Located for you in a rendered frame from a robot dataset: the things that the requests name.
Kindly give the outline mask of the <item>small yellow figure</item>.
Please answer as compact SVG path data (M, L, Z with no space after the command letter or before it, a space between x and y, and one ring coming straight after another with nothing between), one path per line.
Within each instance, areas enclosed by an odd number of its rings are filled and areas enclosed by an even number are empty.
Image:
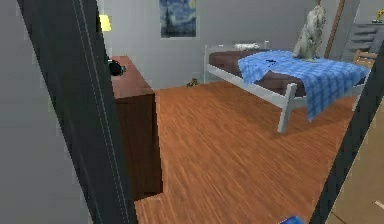
M384 8L380 9L377 12L376 18L372 20L372 23L383 23L383 16L384 16Z

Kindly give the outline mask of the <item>blue night sky painting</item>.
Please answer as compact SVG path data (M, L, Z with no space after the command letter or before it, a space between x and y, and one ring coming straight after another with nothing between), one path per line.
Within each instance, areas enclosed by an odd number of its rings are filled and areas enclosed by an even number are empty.
M196 0L159 0L162 38L196 36Z

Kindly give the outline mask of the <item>yellow lamp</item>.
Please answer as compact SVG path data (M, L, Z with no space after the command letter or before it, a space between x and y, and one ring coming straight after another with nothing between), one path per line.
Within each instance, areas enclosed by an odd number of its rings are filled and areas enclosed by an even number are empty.
M111 27L109 16L106 14L100 14L99 19L100 19L101 30L103 32L110 32L112 30L112 27Z

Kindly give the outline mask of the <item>brown wooden pole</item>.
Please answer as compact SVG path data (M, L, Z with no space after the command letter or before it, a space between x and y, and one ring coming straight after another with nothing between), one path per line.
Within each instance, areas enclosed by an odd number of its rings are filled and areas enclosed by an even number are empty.
M328 59L329 56L330 56L330 52L331 52L331 49L332 49L332 46L333 46L335 35L336 35L337 29L338 29L338 26L339 26L339 21L340 21L340 18L342 16L342 12L343 12L343 9L344 9L345 1L346 0L339 0L339 4L338 4L336 15L335 15L335 18L334 18L334 21L333 21L331 33L330 33L330 36L328 38L327 46L326 46L326 49L325 49L324 58Z

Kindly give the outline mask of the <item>grey shelf unit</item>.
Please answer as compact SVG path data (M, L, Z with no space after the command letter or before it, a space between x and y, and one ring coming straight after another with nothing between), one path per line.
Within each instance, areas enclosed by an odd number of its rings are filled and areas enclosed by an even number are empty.
M349 32L342 61L351 62L357 50L378 53L384 40L384 23L354 24Z

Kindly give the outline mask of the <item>blue object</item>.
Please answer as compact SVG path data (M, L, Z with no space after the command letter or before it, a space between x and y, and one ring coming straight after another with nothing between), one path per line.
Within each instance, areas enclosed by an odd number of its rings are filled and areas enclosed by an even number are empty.
M284 219L279 224L304 224L304 221L299 216L291 216Z

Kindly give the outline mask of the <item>dark brown wooden dresser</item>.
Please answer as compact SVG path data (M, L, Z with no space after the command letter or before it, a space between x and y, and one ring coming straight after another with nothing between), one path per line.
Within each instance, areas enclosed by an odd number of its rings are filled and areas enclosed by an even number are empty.
M155 92L128 56L112 56L125 67L112 76L128 173L135 201L163 192Z

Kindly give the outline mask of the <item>white frame bed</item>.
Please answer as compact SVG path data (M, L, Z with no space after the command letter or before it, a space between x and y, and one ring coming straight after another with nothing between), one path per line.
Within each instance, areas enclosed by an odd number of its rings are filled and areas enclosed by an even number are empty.
M286 131L293 110L298 108L307 110L306 92L300 79L271 71L260 81L246 85L238 68L238 60L264 51L269 51L269 49L240 51L234 46L207 46L204 55L204 74L215 75L280 108L281 114L277 131L283 133ZM341 98L360 95L368 76Z

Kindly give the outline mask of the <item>black round alarm clock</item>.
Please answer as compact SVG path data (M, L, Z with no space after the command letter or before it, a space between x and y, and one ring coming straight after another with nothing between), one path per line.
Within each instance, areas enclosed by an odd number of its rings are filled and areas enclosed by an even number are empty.
M112 76L121 76L126 70L124 66L113 59L108 61L108 67Z

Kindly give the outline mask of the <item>blue plaid blanket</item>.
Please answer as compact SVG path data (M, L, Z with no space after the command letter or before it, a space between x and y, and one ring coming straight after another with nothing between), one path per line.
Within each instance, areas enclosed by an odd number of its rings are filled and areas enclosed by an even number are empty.
M310 62L283 50L241 58L238 68L246 85L260 81L269 71L300 79L306 92L309 122L370 74L370 69L364 66L325 58Z

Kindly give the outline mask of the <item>wooden chair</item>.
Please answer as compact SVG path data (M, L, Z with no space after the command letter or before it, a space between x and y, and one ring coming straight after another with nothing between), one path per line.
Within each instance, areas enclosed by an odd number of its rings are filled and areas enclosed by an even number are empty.
M376 53L357 50L353 57L353 63L371 69L377 58Z

